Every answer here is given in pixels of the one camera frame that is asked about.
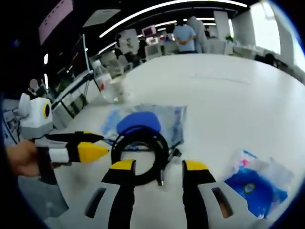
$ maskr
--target black cable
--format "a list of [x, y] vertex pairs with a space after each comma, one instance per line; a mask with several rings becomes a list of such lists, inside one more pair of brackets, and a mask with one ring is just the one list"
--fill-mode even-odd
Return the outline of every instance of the black cable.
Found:
[[17, 138], [18, 138], [18, 142], [20, 142], [20, 121], [18, 122], [17, 125]]
[[168, 163], [169, 148], [164, 137], [147, 126], [135, 125], [119, 134], [112, 145], [112, 164], [121, 160], [122, 151], [127, 146], [139, 145], [139, 143], [155, 153], [155, 161], [146, 173], [135, 176], [135, 185], [144, 185], [155, 179], [158, 181], [158, 185], [163, 185], [163, 172]]

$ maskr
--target blue object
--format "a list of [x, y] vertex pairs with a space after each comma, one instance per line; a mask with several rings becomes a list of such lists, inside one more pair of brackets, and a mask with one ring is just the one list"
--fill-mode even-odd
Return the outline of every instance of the blue object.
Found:
[[281, 203], [287, 198], [286, 191], [248, 168], [240, 168], [225, 183], [247, 200], [249, 211], [259, 218], [267, 217], [274, 199], [279, 199]]
[[157, 132], [161, 131], [161, 125], [158, 117], [155, 115], [155, 113], [148, 111], [134, 112], [127, 115], [117, 124], [116, 130], [118, 134], [120, 134], [127, 128], [135, 125], [144, 125]]

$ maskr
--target ceiling light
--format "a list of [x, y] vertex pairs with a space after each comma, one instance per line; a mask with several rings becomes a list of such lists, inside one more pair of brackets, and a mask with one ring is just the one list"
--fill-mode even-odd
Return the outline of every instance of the ceiling light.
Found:
[[116, 42], [113, 42], [110, 45], [106, 46], [105, 48], [103, 48], [102, 50], [99, 51], [98, 55], [100, 55], [103, 51], [109, 49], [111, 46], [114, 46], [115, 44], [116, 44]]
[[169, 2], [164, 2], [155, 6], [151, 6], [148, 7], [144, 10], [141, 10], [137, 13], [134, 13], [130, 16], [128, 16], [127, 18], [124, 18], [123, 20], [119, 21], [118, 23], [114, 24], [113, 26], [111, 26], [109, 29], [107, 29], [106, 31], [104, 31], [101, 35], [100, 38], [102, 38], [103, 36], [105, 36], [106, 34], [108, 34], [109, 32], [111, 32], [112, 30], [114, 30], [116, 27], [122, 25], [123, 23], [129, 21], [130, 19], [137, 17], [143, 13], [146, 13], [148, 11], [160, 8], [160, 7], [164, 7], [164, 6], [169, 6], [169, 5], [173, 5], [173, 4], [178, 4], [178, 3], [184, 3], [184, 2], [193, 2], [193, 1], [216, 1], [216, 2], [223, 2], [223, 3], [228, 3], [228, 4], [233, 4], [233, 5], [237, 5], [237, 6], [242, 6], [242, 7], [247, 7], [246, 4], [240, 3], [240, 2], [236, 2], [236, 1], [232, 1], [232, 0], [174, 0], [174, 1], [169, 1]]
[[211, 26], [215, 26], [216, 23], [203, 23], [203, 25], [211, 25]]
[[47, 76], [46, 73], [44, 74], [44, 83], [46, 84], [46, 89], [48, 90], [49, 89], [49, 82], [48, 82], [48, 76]]
[[197, 21], [214, 21], [215, 18], [196, 18]]
[[155, 26], [155, 27], [160, 27], [160, 26], [170, 25], [170, 24], [175, 24], [175, 23], [177, 23], [176, 20], [174, 20], [174, 21], [168, 21], [168, 22], [163, 22], [163, 23], [160, 23], [160, 24], [156, 24], [156, 25], [154, 25], [154, 26]]
[[48, 63], [48, 58], [49, 58], [49, 54], [45, 54], [44, 55], [44, 60], [43, 60], [44, 64]]
[[163, 30], [166, 30], [166, 28], [160, 28], [160, 29], [158, 29], [158, 32], [163, 31]]

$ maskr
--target black handle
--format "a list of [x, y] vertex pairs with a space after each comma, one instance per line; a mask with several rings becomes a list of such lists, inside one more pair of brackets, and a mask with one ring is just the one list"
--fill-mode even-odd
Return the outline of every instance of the black handle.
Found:
[[51, 166], [49, 148], [37, 147], [38, 149], [38, 169], [41, 176], [41, 181], [46, 184], [56, 185], [56, 177]]

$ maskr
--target plastic bag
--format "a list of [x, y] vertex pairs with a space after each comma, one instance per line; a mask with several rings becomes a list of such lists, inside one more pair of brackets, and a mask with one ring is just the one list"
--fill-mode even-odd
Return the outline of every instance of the plastic bag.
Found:
[[246, 150], [235, 153], [224, 181], [247, 200], [248, 209], [266, 218], [288, 197], [293, 173], [272, 158], [262, 161]]
[[[127, 115], [134, 112], [153, 112], [161, 125], [160, 133], [165, 138], [168, 147], [174, 147], [177, 144], [182, 144], [183, 125], [185, 122], [186, 106], [164, 106], [154, 104], [140, 104], [136, 106], [114, 109], [110, 112], [106, 122], [101, 127], [101, 133], [108, 139], [111, 145], [117, 138], [117, 125]], [[129, 146], [126, 150], [141, 151], [146, 148], [142, 146]]]

